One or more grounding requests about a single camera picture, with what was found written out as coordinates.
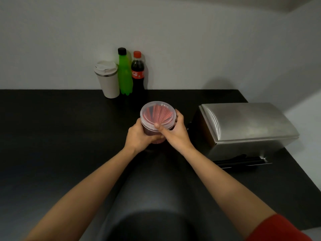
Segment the green bottle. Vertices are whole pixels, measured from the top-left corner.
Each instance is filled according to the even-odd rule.
[[[118,82],[120,92],[129,95],[133,92],[132,71],[129,66],[126,48],[118,48],[119,66],[118,66]]]

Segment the coca-cola bottle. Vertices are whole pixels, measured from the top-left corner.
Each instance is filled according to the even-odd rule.
[[[134,59],[132,62],[133,94],[138,94],[145,90],[144,69],[142,53],[140,51],[134,51]]]

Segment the red sleeve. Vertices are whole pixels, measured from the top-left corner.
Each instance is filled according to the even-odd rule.
[[[281,215],[273,215],[264,220],[246,239],[247,241],[312,241],[297,230]]]

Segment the coca-cola label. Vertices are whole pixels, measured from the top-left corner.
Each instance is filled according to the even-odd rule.
[[[136,72],[132,70],[132,77],[134,79],[143,79],[144,78],[144,71]]]

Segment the red bottle cap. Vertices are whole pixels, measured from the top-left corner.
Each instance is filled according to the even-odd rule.
[[[134,57],[135,58],[141,58],[142,57],[142,53],[140,51],[134,51]]]

